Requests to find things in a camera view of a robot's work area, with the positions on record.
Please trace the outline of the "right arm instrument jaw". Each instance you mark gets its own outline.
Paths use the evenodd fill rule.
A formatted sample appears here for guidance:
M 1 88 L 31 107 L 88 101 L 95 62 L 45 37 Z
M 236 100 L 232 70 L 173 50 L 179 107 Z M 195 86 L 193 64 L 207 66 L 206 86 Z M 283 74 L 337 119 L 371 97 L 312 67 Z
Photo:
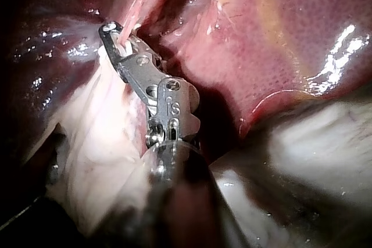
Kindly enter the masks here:
M 130 44 L 132 51 L 135 54 L 148 52 L 154 56 L 158 56 L 158 54 L 145 41 L 138 37 L 130 37 Z
M 122 29 L 123 27 L 116 21 L 110 21 L 99 28 L 99 36 L 113 67 L 123 67 L 124 57 L 117 47 L 117 37 Z

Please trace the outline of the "right arm instrument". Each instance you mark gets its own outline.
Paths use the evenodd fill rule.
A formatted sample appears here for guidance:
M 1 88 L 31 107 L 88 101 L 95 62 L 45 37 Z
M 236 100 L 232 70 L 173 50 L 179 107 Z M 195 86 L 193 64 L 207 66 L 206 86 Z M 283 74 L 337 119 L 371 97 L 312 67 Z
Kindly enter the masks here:
M 117 73 L 146 106 L 146 146 L 166 141 L 193 142 L 201 121 L 197 89 L 183 78 L 162 72 L 153 54 L 144 52 L 117 60 Z

